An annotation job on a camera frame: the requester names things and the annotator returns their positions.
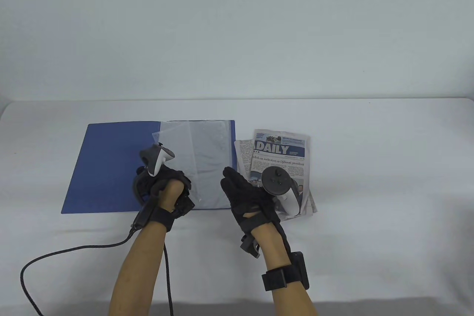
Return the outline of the person's right hand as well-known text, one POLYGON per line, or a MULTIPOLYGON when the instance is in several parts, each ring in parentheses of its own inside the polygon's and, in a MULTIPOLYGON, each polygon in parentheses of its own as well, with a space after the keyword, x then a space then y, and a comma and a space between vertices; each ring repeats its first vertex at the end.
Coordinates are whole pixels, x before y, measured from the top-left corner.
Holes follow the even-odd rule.
POLYGON ((231 211, 246 235, 259 226, 273 223, 280 225, 276 213, 275 197, 262 187, 255 187, 231 167, 223 170, 221 188, 230 202, 231 211))

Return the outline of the person's left hand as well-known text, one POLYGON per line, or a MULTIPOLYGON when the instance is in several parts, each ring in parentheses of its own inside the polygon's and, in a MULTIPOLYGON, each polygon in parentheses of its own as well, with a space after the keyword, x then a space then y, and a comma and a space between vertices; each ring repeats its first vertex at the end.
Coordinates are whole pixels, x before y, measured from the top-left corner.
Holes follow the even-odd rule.
POLYGON ((180 194, 171 215, 174 218, 180 218, 191 211, 195 204, 190 199, 191 181, 180 170, 174 170, 166 165, 161 165, 156 176, 151 176, 147 167, 140 166, 136 170, 136 176, 133 180, 133 193, 138 203, 143 206, 150 199, 158 198, 159 193, 165 190, 170 180, 181 181, 184 185, 183 192, 180 194))

